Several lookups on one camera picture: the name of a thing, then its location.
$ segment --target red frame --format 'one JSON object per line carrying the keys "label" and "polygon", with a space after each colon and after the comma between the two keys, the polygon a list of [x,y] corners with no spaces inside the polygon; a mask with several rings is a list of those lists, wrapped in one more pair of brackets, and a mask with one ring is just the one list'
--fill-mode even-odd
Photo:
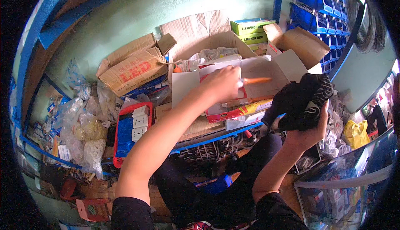
{"label": "red frame", "polygon": [[131,105],[129,107],[126,107],[126,108],[122,109],[120,111],[120,113],[118,114],[118,121],[117,121],[117,127],[116,127],[116,131],[115,131],[115,140],[114,140],[114,160],[113,160],[114,166],[116,168],[121,168],[121,166],[122,166],[122,164],[124,162],[124,159],[125,159],[125,158],[122,158],[122,157],[115,157],[115,155],[117,153],[117,150],[118,150],[118,123],[119,123],[119,116],[123,116],[125,114],[131,114],[131,113],[133,113],[133,110],[137,109],[138,107],[142,107],[142,106],[149,107],[149,111],[150,112],[149,112],[149,124],[148,124],[148,127],[151,127],[152,121],[153,121],[152,120],[152,118],[153,118],[152,117],[153,116],[153,103],[151,103],[151,102],[133,104],[133,105]]}

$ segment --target electrical outlet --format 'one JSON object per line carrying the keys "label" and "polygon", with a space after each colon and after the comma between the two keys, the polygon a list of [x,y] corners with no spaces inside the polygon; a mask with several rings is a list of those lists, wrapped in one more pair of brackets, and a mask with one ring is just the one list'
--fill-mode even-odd
{"label": "electrical outlet", "polygon": [[149,124],[149,116],[142,115],[133,118],[133,128],[147,127]]}
{"label": "electrical outlet", "polygon": [[147,106],[142,106],[140,108],[137,108],[137,109],[133,110],[132,117],[135,118],[138,116],[148,115],[149,110],[150,109]]}
{"label": "electrical outlet", "polygon": [[146,132],[147,132],[147,127],[132,129],[132,141],[136,143]]}

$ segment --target person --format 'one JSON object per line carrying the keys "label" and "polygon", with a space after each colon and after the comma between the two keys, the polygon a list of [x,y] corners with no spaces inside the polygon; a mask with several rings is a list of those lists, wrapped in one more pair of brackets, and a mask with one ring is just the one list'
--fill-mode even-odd
{"label": "person", "polygon": [[241,174],[222,193],[201,192],[168,158],[202,112],[237,98],[240,73],[240,67],[228,66],[210,74],[138,140],[118,179],[111,217],[114,229],[154,229],[148,190],[153,174],[173,223],[180,229],[307,229],[278,190],[302,154],[325,136],[327,103],[316,128],[288,131],[283,145],[278,135],[262,137],[237,161]]}

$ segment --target right hand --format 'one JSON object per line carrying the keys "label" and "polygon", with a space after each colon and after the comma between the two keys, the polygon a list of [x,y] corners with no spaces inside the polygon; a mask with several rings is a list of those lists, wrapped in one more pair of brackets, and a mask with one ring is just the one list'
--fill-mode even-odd
{"label": "right hand", "polygon": [[329,100],[321,108],[320,120],[317,127],[308,129],[306,131],[287,131],[286,140],[283,147],[290,147],[293,150],[304,152],[322,140],[326,134],[328,107]]}
{"label": "right hand", "polygon": [[242,69],[239,66],[218,69],[209,74],[198,87],[198,91],[205,93],[213,104],[223,103],[237,98],[237,83]]}

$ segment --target yellow plastic bag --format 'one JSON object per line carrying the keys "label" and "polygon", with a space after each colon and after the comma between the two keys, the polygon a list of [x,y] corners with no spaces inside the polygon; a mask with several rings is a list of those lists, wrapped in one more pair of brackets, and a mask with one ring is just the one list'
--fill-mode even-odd
{"label": "yellow plastic bag", "polygon": [[368,123],[366,120],[358,124],[350,120],[344,126],[343,133],[346,137],[345,140],[353,150],[370,142],[370,138],[367,134],[367,125]]}

